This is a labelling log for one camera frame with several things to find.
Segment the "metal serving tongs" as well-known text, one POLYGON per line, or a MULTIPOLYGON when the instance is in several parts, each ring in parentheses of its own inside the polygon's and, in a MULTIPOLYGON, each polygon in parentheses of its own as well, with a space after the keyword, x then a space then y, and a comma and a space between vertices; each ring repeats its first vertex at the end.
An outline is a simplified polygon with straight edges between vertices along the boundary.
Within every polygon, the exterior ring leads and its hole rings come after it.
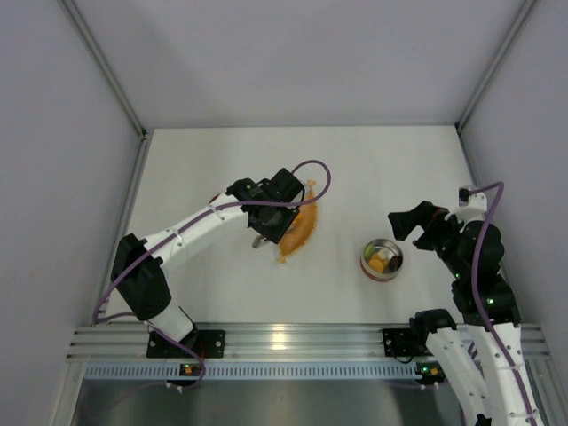
POLYGON ((259 249, 261 247, 263 247, 263 245, 270 243, 270 241, 263 237, 263 236, 257 236, 252 243, 252 248, 253 249, 259 249))

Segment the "metal round lunch box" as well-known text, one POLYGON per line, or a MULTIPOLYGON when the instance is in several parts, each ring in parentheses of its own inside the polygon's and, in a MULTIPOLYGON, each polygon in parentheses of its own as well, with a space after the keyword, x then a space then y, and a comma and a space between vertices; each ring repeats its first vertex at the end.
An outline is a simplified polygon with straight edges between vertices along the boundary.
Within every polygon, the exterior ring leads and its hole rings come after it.
POLYGON ((368 242, 359 258, 360 268, 371 280, 387 282, 395 279, 404 264, 402 249, 393 241, 376 239, 368 242))

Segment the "green round cake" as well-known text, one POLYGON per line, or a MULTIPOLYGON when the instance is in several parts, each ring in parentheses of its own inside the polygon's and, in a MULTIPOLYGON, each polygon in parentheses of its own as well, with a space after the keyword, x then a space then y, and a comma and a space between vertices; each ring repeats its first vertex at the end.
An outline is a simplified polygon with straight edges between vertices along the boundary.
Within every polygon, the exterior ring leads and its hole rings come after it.
POLYGON ((365 247, 365 250, 364 250, 364 257, 370 258, 373 255, 373 253, 374 253, 374 246, 373 245, 367 245, 365 247))

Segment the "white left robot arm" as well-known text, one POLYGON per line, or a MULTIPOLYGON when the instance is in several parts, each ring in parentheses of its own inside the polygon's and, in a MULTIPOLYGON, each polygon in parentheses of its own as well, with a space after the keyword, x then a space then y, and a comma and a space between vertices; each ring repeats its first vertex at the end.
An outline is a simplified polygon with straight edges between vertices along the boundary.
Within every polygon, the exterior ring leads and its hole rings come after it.
POLYGON ((199 331, 177 305, 168 278, 191 257, 227 235, 251 228, 278 243, 299 214, 290 202, 303 201, 306 185, 283 168, 272 178, 243 178, 210 204, 158 233, 139 238, 130 233, 119 243, 111 279, 130 311, 141 322, 192 349, 199 331))

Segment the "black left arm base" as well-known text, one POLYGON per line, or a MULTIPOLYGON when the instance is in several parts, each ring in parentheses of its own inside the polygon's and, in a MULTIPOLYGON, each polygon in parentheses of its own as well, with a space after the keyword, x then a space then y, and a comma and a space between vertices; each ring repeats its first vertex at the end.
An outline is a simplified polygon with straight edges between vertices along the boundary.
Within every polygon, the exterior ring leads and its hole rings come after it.
MULTIPOLYGON (((180 344, 191 349, 202 359, 222 359, 225 352, 225 331, 219 329, 193 331, 180 344)), ((146 356, 149 359, 182 359, 189 358, 190 354, 152 331, 149 333, 146 356)))

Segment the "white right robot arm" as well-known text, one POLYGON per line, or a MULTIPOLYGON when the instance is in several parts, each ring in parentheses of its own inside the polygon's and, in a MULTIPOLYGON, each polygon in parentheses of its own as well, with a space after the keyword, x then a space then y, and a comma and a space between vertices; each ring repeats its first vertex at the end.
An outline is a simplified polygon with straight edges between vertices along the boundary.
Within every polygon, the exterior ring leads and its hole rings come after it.
POLYGON ((417 249, 434 252, 454 276, 455 305, 473 341, 467 349, 449 313, 416 313, 410 328, 442 367, 468 425, 541 425, 521 345, 517 301, 501 275, 501 232, 486 197, 471 195, 451 212, 429 201, 388 215, 394 237, 417 227, 417 249))

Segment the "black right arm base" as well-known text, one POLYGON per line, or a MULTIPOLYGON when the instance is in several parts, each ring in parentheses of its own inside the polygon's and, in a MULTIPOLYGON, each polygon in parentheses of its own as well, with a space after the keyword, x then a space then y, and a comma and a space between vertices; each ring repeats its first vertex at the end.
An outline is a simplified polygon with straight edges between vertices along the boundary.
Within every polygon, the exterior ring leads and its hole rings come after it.
POLYGON ((420 348, 410 327, 391 327, 382 330, 384 353, 390 358, 412 358, 420 348))

